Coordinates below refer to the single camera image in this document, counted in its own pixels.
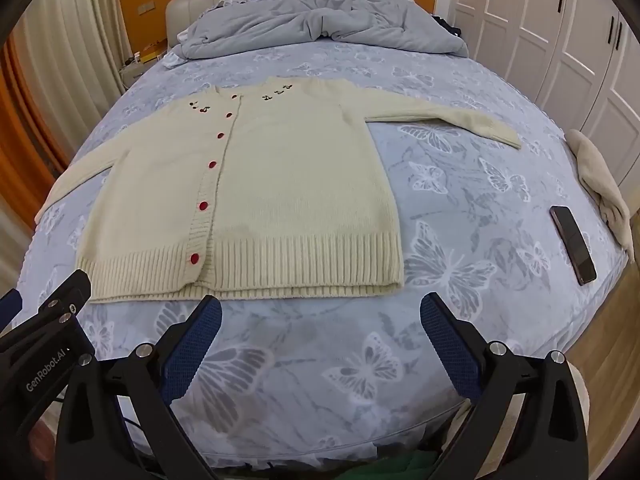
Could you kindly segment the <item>cream knit cardigan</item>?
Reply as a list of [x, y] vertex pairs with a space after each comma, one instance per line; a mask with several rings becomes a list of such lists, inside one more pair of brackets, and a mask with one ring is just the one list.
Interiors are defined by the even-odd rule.
[[170, 102], [71, 164], [47, 204], [106, 177], [76, 252], [96, 302], [384, 295], [404, 257], [369, 127], [430, 119], [521, 144], [478, 110], [271, 77]]

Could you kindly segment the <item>orange curtain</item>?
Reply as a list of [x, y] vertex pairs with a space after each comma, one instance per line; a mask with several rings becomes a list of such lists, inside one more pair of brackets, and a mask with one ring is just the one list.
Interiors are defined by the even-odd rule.
[[29, 92], [13, 38], [1, 47], [1, 198], [29, 229], [68, 164]]

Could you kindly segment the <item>black smartphone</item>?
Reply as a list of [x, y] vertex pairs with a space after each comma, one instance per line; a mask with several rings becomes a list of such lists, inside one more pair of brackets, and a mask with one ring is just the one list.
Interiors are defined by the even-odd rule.
[[582, 231], [567, 206], [552, 206], [550, 216], [559, 233], [578, 284], [585, 286], [597, 279], [596, 267], [582, 236]]

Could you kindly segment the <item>bedside table with items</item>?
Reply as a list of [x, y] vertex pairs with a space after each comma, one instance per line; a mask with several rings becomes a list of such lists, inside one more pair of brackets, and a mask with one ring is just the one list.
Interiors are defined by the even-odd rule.
[[166, 51], [167, 39], [163, 39], [148, 44], [141, 51], [136, 52], [132, 58], [128, 58], [119, 71], [124, 87], [130, 88], [164, 56]]

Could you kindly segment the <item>beige folded garment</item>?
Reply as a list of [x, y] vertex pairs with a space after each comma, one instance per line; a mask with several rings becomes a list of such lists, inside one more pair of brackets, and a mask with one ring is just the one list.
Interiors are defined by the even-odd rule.
[[576, 158], [578, 179], [596, 202], [600, 216], [620, 247], [634, 261], [631, 214], [598, 148], [581, 131], [570, 129], [565, 140]]

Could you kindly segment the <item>cream curtain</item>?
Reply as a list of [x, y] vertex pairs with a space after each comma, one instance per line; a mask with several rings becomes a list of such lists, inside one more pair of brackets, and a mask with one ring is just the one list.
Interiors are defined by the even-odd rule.
[[13, 29], [30, 95], [71, 159], [126, 92], [132, 55], [119, 0], [32, 0]]

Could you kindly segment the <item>white wardrobe doors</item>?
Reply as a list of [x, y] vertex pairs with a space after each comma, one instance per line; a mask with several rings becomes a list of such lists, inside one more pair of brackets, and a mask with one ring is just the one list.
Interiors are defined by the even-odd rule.
[[596, 144], [639, 203], [639, 41], [612, 0], [451, 0], [471, 58]]

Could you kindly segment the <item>grey rumpled duvet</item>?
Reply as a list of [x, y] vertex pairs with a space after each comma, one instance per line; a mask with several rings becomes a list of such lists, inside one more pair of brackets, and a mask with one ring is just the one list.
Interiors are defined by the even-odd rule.
[[204, 12], [171, 53], [195, 61], [319, 39], [427, 54], [469, 55], [410, 0], [252, 0]]

